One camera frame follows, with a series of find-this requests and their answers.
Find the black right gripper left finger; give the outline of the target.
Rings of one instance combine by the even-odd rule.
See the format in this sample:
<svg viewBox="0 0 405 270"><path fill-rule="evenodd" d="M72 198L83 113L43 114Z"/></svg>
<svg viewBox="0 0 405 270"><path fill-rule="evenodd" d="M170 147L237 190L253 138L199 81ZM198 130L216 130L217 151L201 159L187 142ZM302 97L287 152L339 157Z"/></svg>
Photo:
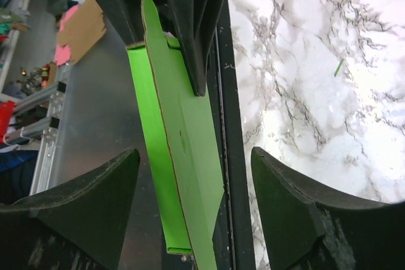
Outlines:
<svg viewBox="0 0 405 270"><path fill-rule="evenodd" d="M1 269L117 269L140 156L127 149L98 168L1 205Z"/></svg>

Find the green paper box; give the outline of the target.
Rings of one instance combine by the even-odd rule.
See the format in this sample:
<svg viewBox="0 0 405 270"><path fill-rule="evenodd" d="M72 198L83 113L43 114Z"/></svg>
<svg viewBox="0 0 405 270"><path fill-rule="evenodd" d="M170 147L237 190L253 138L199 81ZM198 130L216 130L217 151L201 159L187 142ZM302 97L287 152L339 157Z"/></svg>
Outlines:
<svg viewBox="0 0 405 270"><path fill-rule="evenodd" d="M209 96L193 93L178 39L141 0L142 42L129 58L147 156L170 254L216 269L213 233L224 194Z"/></svg>

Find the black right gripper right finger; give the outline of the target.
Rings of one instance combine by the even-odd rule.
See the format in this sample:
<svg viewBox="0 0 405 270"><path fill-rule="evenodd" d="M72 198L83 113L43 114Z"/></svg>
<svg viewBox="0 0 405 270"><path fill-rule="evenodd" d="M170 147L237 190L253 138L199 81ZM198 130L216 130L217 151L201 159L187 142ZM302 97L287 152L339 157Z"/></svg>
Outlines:
<svg viewBox="0 0 405 270"><path fill-rule="evenodd" d="M272 269L403 269L404 203L328 187L260 147L251 169Z"/></svg>

